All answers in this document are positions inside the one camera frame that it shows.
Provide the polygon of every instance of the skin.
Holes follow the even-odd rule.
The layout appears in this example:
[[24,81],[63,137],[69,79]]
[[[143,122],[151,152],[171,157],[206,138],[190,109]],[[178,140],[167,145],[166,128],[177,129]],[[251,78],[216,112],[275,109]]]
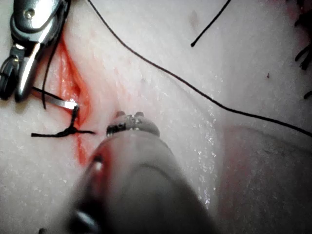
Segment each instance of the skin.
[[[309,39],[293,28],[299,14],[295,2],[233,1],[194,48],[190,43],[223,3],[94,3],[130,47],[222,104],[312,131],[312,99],[302,98],[312,88],[312,68],[302,72],[294,62]],[[11,46],[12,8],[11,1],[1,2],[1,61]],[[220,110],[122,47],[85,1],[73,1],[63,38],[90,98],[80,128],[97,134],[30,138],[31,132],[62,131],[70,114],[51,105],[45,111],[33,97],[19,105],[13,99],[0,102],[1,233],[36,233],[48,225],[84,170],[77,152],[92,154],[118,110],[143,111],[158,126],[223,232],[312,228],[311,138]],[[48,76],[50,92],[61,79],[55,75],[58,59],[56,54]]]

